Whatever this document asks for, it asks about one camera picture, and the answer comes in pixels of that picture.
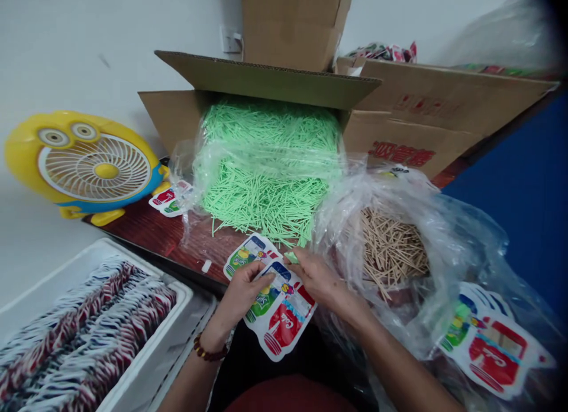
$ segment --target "white wall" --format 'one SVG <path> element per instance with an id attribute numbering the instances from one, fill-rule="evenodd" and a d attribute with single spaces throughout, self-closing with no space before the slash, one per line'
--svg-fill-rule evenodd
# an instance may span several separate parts
<path id="1" fill-rule="evenodd" d="M 426 63 L 451 30 L 504 1 L 353 0 L 340 49 L 416 40 Z M 161 156 L 136 92 L 188 84 L 153 50 L 222 57 L 220 23 L 240 28 L 240 0 L 0 0 L 0 143 L 33 113 L 75 110 L 135 129 Z M 1 307 L 102 234 L 62 220 L 4 166 L 0 183 Z"/>
<path id="2" fill-rule="evenodd" d="M 432 64 L 444 46 L 471 21 L 507 0 L 353 0 L 338 55 L 370 42 L 408 48 Z"/>

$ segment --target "cartoon eye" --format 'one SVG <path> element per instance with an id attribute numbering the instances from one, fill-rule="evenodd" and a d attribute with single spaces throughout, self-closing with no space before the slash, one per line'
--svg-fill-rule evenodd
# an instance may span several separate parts
<path id="1" fill-rule="evenodd" d="M 42 128 L 38 132 L 39 138 L 51 147 L 65 147 L 69 144 L 69 137 L 55 128 Z"/>
<path id="2" fill-rule="evenodd" d="M 71 126 L 71 131 L 81 140 L 94 140 L 98 135 L 91 125 L 81 123 Z"/>

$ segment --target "red clothing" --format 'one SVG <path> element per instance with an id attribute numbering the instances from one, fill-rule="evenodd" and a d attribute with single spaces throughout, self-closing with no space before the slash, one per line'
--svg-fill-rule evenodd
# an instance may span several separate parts
<path id="1" fill-rule="evenodd" d="M 225 412 L 356 412 L 344 397 L 302 375 L 281 376 L 241 394 Z"/>

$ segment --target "person's lap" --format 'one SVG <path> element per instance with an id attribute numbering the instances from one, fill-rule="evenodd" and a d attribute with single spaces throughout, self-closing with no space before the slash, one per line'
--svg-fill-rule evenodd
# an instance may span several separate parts
<path id="1" fill-rule="evenodd" d="M 240 321 L 215 381 L 209 412 L 224 411 L 237 397 L 260 382 L 294 374 L 326 385 L 348 399 L 355 408 L 368 410 L 362 397 L 345 379 L 316 325 L 308 325 L 291 353 L 280 362 L 272 362 L 260 347 L 256 334 Z"/>

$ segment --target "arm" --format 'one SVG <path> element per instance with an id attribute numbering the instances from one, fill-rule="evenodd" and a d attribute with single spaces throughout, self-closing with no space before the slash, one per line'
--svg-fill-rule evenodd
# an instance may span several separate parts
<path id="1" fill-rule="evenodd" d="M 308 293 L 349 324 L 375 374 L 400 411 L 463 411 L 464 408 L 375 318 L 367 302 L 351 292 L 319 256 L 294 248 L 292 270 Z"/>
<path id="2" fill-rule="evenodd" d="M 275 276 L 271 274 L 253 281 L 263 268 L 264 264 L 254 261 L 237 270 L 219 307 L 201 334 L 201 346 L 205 351 L 215 353 L 223 349 L 231 329 L 244 317 L 258 293 L 274 280 Z M 195 350 L 191 351 L 158 411 L 204 412 L 220 363 L 206 362 Z"/>

